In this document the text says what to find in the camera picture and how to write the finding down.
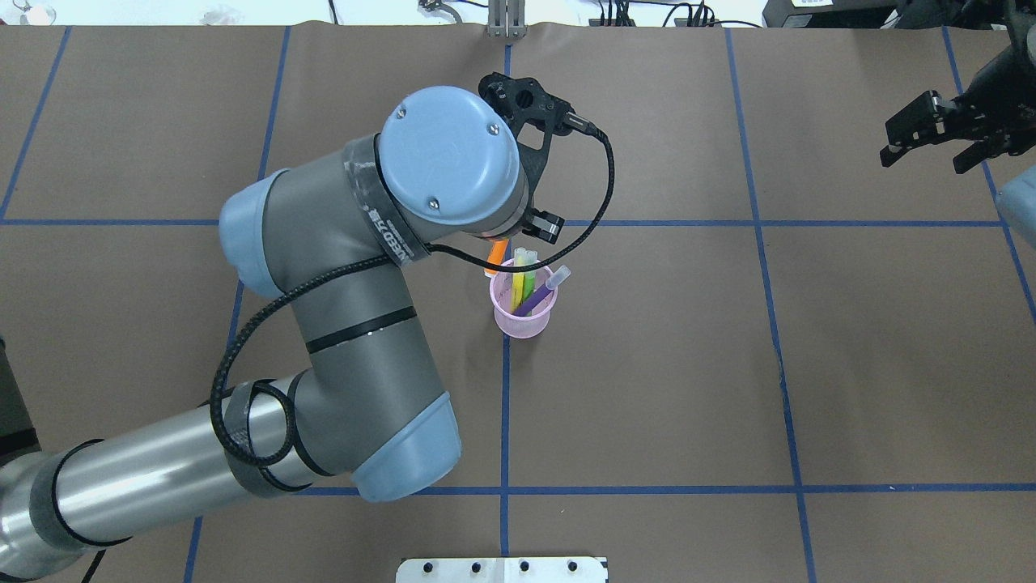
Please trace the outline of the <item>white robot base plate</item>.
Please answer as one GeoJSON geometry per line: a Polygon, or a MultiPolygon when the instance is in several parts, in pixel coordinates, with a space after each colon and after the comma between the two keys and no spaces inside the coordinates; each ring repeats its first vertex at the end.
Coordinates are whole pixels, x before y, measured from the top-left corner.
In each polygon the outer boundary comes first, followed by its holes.
{"type": "Polygon", "coordinates": [[[592,556],[414,558],[396,582],[609,582],[606,558],[592,556]]]}

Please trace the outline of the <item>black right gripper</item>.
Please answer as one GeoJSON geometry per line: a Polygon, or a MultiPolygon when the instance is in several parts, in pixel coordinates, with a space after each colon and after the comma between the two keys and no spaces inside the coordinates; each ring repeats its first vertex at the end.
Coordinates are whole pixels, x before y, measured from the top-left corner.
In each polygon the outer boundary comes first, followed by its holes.
{"type": "Polygon", "coordinates": [[[919,147],[956,137],[970,146],[953,158],[959,176],[983,161],[1019,156],[1035,143],[1034,64],[1028,49],[1003,49],[977,72],[966,91],[951,100],[926,90],[885,122],[887,144],[877,152],[890,168],[919,147]]]}

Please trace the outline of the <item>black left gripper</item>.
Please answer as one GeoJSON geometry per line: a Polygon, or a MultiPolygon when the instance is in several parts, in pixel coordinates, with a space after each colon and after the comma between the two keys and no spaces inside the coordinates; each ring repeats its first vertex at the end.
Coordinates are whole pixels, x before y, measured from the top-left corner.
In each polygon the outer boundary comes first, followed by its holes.
{"type": "Polygon", "coordinates": [[[521,141],[522,134],[525,134],[525,130],[514,132],[525,179],[525,202],[520,204],[520,214],[514,228],[528,229],[528,236],[543,240],[549,245],[555,245],[565,226],[565,218],[549,211],[537,210],[534,206],[534,192],[546,169],[552,139],[544,130],[530,130],[528,134],[533,138],[539,136],[539,143],[527,144],[521,141]]]}

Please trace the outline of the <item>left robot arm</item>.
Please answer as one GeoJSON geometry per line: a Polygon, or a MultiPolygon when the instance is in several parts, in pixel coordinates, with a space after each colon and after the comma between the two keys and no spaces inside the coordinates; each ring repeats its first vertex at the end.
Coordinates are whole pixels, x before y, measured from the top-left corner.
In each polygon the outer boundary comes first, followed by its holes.
{"type": "Polygon", "coordinates": [[[424,88],[384,128],[233,195],[219,242],[269,303],[229,341],[210,398],[110,440],[44,453],[2,361],[2,579],[37,581],[133,536],[349,474],[372,502],[461,455],[450,393],[402,269],[463,232],[553,244],[534,190],[555,136],[600,132],[533,78],[424,88]]]}

